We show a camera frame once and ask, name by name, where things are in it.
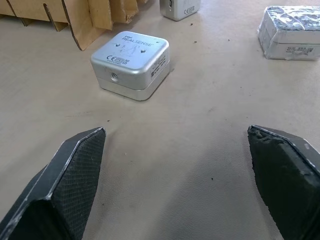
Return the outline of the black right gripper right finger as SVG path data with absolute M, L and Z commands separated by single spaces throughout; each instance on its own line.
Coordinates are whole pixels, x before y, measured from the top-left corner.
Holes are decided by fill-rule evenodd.
M 320 240 L 320 151 L 306 139 L 251 125 L 255 183 L 284 240 Z

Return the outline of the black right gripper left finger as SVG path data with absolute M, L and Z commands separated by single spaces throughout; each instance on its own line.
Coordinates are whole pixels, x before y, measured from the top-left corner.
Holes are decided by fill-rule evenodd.
M 105 141 L 104 127 L 65 140 L 0 222 L 0 240 L 82 240 Z

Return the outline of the cardboard divider box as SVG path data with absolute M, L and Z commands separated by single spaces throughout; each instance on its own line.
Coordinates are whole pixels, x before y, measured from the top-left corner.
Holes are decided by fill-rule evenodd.
M 52 23 L 59 32 L 70 28 L 83 51 L 114 24 L 128 24 L 149 0 L 0 0 L 0 18 L 19 18 L 26 27 L 33 21 Z

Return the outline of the plastic-wrapped grey module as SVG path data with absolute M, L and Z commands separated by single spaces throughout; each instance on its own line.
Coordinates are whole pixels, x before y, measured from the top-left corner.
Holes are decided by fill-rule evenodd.
M 320 59 L 320 6 L 268 6 L 257 32 L 267 59 Z

